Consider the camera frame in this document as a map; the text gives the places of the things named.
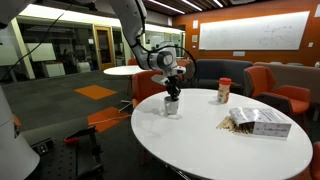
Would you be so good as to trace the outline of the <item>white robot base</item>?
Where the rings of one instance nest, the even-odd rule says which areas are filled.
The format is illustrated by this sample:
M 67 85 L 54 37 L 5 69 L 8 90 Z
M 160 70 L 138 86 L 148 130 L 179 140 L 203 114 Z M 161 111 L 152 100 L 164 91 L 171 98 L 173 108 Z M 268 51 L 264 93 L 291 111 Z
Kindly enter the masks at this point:
M 0 87 L 0 178 L 25 180 L 39 162 L 40 156 L 15 127 L 14 116 Z

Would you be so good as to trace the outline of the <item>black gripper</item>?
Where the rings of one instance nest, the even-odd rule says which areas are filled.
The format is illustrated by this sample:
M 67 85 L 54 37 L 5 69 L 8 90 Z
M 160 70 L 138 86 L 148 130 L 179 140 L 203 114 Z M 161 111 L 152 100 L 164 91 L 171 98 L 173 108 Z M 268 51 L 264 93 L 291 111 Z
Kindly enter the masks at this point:
M 180 89 L 178 87 L 179 78 L 177 76 L 169 76 L 167 83 L 167 91 L 170 94 L 169 99 L 172 100 L 172 95 L 175 95 L 175 101 L 179 100 Z

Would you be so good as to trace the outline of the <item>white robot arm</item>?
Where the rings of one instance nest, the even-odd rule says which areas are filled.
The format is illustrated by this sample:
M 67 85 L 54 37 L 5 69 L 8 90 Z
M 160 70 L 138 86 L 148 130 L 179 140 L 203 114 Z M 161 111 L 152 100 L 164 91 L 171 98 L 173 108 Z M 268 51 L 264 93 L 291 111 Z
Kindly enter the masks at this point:
M 29 4 L 36 0 L 0 0 L 0 25 L 2 29 L 20 14 Z M 141 36 L 145 33 L 147 11 L 142 0 L 109 0 L 109 4 L 120 20 L 125 39 L 143 70 L 161 70 L 164 79 L 160 81 L 172 101 L 177 101 L 180 88 L 177 85 L 178 75 L 186 69 L 176 62 L 176 47 L 172 42 L 164 42 L 156 50 L 147 50 L 141 44 Z

